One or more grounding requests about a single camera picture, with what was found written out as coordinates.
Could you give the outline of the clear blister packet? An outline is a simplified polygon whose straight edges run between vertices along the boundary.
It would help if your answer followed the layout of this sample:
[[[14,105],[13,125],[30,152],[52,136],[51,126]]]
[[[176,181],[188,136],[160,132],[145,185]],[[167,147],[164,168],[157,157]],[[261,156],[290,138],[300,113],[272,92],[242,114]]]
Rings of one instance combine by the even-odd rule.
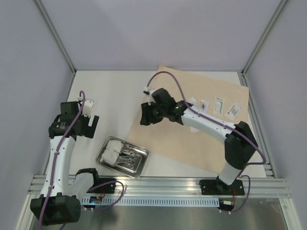
[[[204,113],[207,113],[209,105],[210,105],[209,100],[201,100],[200,110]]]
[[[196,98],[194,98],[194,97],[189,98],[188,102],[189,102],[190,104],[192,104],[193,107],[195,107],[195,108],[197,108],[197,109],[199,108],[199,107],[198,107],[198,101],[196,100]]]

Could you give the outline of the white gauze pad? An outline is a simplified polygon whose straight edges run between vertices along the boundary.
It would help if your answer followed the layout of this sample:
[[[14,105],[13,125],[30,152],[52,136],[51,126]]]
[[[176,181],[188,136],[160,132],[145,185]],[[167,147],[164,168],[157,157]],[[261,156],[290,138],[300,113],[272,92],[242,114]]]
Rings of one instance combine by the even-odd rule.
[[[118,157],[119,157],[119,154],[117,152],[107,149],[101,155],[100,162],[102,163],[103,161],[105,161],[106,163],[110,165],[114,165],[117,162]]]
[[[198,129],[193,128],[193,127],[190,127],[190,131],[191,131],[191,133],[197,133],[197,132],[199,132]]]
[[[107,146],[106,146],[106,149],[107,150],[112,150],[116,153],[120,153],[122,148],[123,148],[124,144],[119,141],[119,140],[110,140],[108,143],[107,143]]]

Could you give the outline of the green white suture packet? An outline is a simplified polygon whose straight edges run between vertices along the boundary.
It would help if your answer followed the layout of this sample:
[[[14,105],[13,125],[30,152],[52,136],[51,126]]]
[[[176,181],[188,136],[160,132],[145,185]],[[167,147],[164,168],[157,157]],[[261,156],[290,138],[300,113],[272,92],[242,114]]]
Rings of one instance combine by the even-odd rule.
[[[213,114],[221,115],[224,112],[224,98],[215,97],[214,106],[213,106]]]

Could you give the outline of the long steel hemostat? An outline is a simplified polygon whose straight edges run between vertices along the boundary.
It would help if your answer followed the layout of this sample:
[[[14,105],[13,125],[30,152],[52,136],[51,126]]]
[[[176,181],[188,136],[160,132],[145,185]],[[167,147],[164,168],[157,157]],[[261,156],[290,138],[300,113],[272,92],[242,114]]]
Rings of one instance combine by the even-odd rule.
[[[124,144],[121,153],[126,154],[127,156],[136,156],[137,152],[130,145]]]

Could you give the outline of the stainless steel tray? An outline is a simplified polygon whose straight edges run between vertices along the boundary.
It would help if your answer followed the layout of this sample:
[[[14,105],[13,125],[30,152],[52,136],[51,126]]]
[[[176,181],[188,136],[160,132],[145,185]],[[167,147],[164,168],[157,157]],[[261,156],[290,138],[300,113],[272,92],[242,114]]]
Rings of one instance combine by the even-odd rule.
[[[123,154],[123,153],[120,152],[119,157],[117,159],[117,162],[114,165],[110,165],[110,164],[106,163],[105,161],[103,161],[101,163],[100,162],[101,155],[106,150],[107,143],[110,140],[119,140],[123,144],[130,145],[137,152],[136,156],[127,156],[126,154]],[[132,177],[132,178],[139,178],[143,169],[144,169],[144,166],[145,166],[145,163],[147,161],[148,156],[149,156],[149,151],[148,151],[148,149],[146,149],[144,147],[138,146],[136,144],[127,142],[125,140],[122,140],[122,139],[119,139],[119,138],[116,138],[116,137],[108,137],[105,140],[100,152],[98,153],[98,155],[96,157],[96,163],[100,166],[104,166],[108,169],[114,170],[114,171],[116,171],[120,174],[123,174],[125,176],[129,176],[129,177]]]

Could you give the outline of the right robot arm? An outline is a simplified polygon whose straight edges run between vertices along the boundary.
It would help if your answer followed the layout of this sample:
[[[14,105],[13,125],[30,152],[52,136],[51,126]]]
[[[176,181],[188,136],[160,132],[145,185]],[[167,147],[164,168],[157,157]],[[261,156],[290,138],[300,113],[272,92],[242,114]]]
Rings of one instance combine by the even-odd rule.
[[[228,194],[258,148],[249,125],[243,121],[233,124],[207,115],[184,100],[176,102],[164,88],[145,87],[143,93],[149,101],[141,104],[141,125],[157,124],[167,118],[209,134],[224,145],[226,163],[216,178],[216,188],[221,194]]]

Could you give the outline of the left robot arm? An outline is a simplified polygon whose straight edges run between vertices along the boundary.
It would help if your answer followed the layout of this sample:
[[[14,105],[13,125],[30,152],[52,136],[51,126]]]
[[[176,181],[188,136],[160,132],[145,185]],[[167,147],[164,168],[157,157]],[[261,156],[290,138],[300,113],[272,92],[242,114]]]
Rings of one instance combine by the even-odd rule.
[[[100,188],[95,168],[80,169],[69,185],[71,156],[77,137],[94,137],[99,117],[91,117],[93,106],[94,102],[89,99],[61,103],[60,114],[48,128],[50,156],[46,178],[40,196],[30,203],[40,227],[77,222],[86,192]]]

